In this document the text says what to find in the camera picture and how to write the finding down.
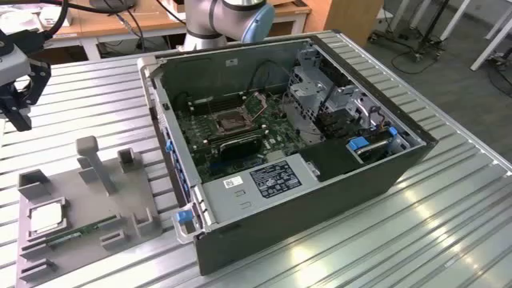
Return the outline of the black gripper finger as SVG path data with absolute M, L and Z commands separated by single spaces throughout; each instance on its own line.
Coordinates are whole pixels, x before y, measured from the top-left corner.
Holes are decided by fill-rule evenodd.
M 1 85 L 1 117 L 10 120 L 18 112 L 17 90 L 12 83 Z
M 28 84 L 21 90 L 10 85 L 13 100 L 9 104 L 9 121 L 17 131 L 29 131 L 32 129 L 30 118 L 28 114 L 21 113 L 21 110 L 36 105 L 50 78 L 50 65 L 48 63 L 32 59 L 28 59 L 28 62 Z

